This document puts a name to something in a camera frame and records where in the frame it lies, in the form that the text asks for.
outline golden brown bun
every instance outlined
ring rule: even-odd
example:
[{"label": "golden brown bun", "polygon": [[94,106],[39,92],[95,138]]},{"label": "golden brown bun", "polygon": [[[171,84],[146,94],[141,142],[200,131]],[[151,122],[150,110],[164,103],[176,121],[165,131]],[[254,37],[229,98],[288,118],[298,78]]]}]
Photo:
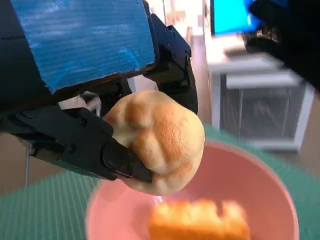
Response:
[{"label": "golden brown bun", "polygon": [[161,204],[152,210],[149,234],[150,240],[250,240],[245,211],[227,201],[221,216],[213,201]]},{"label": "golden brown bun", "polygon": [[204,151],[204,127],[196,114],[165,93],[125,96],[104,119],[112,125],[113,137],[154,172],[152,183],[124,179],[130,188],[162,196],[182,189],[195,175]]}]

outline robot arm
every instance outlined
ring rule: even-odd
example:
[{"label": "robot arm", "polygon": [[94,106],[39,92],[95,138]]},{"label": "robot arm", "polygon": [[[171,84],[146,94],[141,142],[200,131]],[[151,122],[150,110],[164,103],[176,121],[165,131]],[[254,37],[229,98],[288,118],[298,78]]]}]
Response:
[{"label": "robot arm", "polygon": [[[151,182],[152,172],[132,150],[112,138],[113,128],[107,122],[85,108],[61,110],[58,102],[90,91],[99,95],[104,115],[120,98],[131,93],[126,78],[144,74],[157,83],[160,91],[197,113],[191,49],[175,28],[166,27],[147,11],[154,64],[51,93],[41,80],[8,0],[1,1],[1,11],[0,15],[6,18],[0,22],[1,131],[27,141],[32,156],[71,171],[108,180],[126,177]],[[6,31],[4,25],[8,21],[15,31]]]}]

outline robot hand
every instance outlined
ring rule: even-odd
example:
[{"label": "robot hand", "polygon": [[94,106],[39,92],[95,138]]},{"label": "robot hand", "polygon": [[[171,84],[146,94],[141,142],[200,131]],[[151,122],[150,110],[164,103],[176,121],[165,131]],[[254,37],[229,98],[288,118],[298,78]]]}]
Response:
[{"label": "robot hand", "polygon": [[284,66],[292,69],[307,82],[320,90],[318,62],[320,54],[319,19],[320,2],[312,0],[289,0],[284,8],[271,0],[256,0],[250,12],[275,27],[279,42],[254,37],[247,42],[248,51],[258,49],[280,59]]}]

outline blue screen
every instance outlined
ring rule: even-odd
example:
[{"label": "blue screen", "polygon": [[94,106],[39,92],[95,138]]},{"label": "blue screen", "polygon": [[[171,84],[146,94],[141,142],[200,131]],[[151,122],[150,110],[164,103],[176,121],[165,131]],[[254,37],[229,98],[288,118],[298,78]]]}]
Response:
[{"label": "blue screen", "polygon": [[[213,6],[212,33],[215,35],[255,31],[261,21],[249,11],[254,0],[211,0]],[[274,0],[285,6],[287,0]]]}]

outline green cutting mat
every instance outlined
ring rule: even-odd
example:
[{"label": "green cutting mat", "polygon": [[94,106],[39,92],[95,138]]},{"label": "green cutting mat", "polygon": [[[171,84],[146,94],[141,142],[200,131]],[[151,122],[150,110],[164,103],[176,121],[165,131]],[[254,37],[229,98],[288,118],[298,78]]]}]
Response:
[{"label": "green cutting mat", "polygon": [[[206,125],[205,132],[207,140],[241,147],[269,165],[291,193],[300,239],[320,240],[320,180],[211,126]],[[95,178],[67,172],[1,197],[0,239],[85,240],[85,211],[97,182]]]}]

